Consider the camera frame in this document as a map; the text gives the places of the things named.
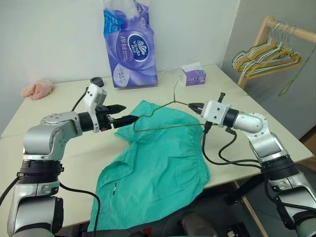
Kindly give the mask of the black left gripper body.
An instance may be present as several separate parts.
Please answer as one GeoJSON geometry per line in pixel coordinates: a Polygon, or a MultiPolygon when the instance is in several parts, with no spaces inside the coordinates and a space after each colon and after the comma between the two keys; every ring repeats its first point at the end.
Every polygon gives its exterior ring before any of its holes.
{"type": "Polygon", "coordinates": [[[112,129],[112,125],[110,122],[111,119],[109,118],[111,114],[114,114],[114,105],[101,105],[96,107],[96,116],[100,130],[112,129]]]}

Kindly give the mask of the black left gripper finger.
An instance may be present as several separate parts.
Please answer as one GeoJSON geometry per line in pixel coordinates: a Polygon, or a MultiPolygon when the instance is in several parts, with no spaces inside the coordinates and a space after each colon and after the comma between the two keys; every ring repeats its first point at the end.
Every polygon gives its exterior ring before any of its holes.
{"type": "Polygon", "coordinates": [[[118,105],[118,104],[108,106],[109,114],[117,114],[125,109],[126,109],[125,106],[118,105]]]}
{"type": "Polygon", "coordinates": [[[120,128],[124,126],[128,126],[137,121],[137,116],[127,115],[121,118],[114,119],[114,128],[120,128]]]}

